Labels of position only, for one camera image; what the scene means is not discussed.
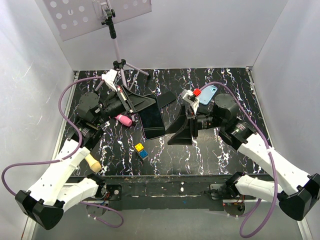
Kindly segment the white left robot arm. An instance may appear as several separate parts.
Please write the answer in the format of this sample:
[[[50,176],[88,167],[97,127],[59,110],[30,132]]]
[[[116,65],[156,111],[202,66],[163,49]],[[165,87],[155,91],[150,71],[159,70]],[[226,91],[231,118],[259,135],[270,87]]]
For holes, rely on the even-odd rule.
[[[135,94],[122,85],[106,98],[100,98],[96,92],[83,94],[75,110],[77,130],[68,135],[57,162],[51,163],[28,190],[17,192],[15,200],[23,213],[50,230],[74,205],[87,198],[104,199],[108,194],[107,184],[97,175],[101,166],[96,160],[87,162],[91,174],[68,189],[63,186],[82,160],[89,159],[104,134],[102,124],[124,112],[135,114],[155,103],[155,99]]]

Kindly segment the light blue phone case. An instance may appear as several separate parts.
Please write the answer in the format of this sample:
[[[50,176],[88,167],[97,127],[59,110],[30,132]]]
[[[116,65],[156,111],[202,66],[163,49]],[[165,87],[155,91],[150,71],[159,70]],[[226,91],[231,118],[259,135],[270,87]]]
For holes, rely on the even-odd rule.
[[[218,88],[214,85],[208,85],[203,90],[201,90],[201,94],[198,96],[199,103],[202,105],[208,105],[217,92]]]

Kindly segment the wooden handled tool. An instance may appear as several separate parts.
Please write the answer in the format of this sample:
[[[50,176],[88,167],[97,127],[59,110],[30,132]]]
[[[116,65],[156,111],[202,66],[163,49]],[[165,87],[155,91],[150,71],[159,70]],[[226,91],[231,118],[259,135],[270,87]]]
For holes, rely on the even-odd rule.
[[[91,154],[88,154],[84,159],[94,173],[98,173],[102,169],[100,162],[97,161]]]

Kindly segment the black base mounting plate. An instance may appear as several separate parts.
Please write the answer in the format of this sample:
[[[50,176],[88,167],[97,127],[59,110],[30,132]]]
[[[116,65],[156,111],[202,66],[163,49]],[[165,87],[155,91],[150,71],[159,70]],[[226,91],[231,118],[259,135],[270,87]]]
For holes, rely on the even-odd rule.
[[[242,215],[244,197],[223,199],[212,193],[227,179],[222,175],[102,176],[110,192],[107,204],[116,210],[206,209]]]

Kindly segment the lilac music stand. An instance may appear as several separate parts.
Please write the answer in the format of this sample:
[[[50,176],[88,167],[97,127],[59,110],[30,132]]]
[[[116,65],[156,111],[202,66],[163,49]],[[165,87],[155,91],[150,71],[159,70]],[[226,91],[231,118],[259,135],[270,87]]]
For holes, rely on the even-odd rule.
[[[120,73],[122,84],[128,87],[124,67],[127,66],[147,76],[149,73],[120,57],[115,24],[150,13],[150,0],[45,0],[44,5],[59,31],[62,41],[106,29],[107,39],[112,40],[116,55],[114,72]]]

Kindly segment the pink cylindrical stick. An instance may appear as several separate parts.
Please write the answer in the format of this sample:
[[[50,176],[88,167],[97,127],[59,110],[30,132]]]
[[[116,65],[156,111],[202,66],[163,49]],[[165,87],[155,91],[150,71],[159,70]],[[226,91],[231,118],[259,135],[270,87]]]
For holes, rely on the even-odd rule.
[[[133,123],[131,118],[129,118],[125,115],[122,115],[122,114],[119,114],[118,116],[116,116],[115,119],[127,127],[130,127]]]

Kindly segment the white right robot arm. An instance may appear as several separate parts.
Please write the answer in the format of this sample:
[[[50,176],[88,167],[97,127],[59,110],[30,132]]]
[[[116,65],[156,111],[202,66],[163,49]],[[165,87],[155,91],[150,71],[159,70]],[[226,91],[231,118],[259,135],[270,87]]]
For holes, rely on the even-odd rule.
[[[263,181],[237,172],[215,190],[216,196],[237,199],[245,195],[275,202],[290,218],[303,220],[320,199],[320,175],[299,169],[271,148],[256,129],[239,117],[240,107],[231,95],[218,94],[211,112],[197,112],[200,101],[192,91],[185,90],[181,95],[187,104],[166,130],[173,135],[168,145],[192,145],[200,130],[218,128],[225,144],[253,160],[274,180]]]

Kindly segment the orange and blue toy blocks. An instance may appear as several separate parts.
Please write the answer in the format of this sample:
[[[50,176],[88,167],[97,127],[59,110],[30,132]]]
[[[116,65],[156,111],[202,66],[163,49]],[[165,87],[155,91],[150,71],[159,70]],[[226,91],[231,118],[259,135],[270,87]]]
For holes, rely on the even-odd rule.
[[[136,144],[134,146],[134,149],[142,160],[145,160],[149,157],[147,151],[145,150],[144,146],[141,143]]]

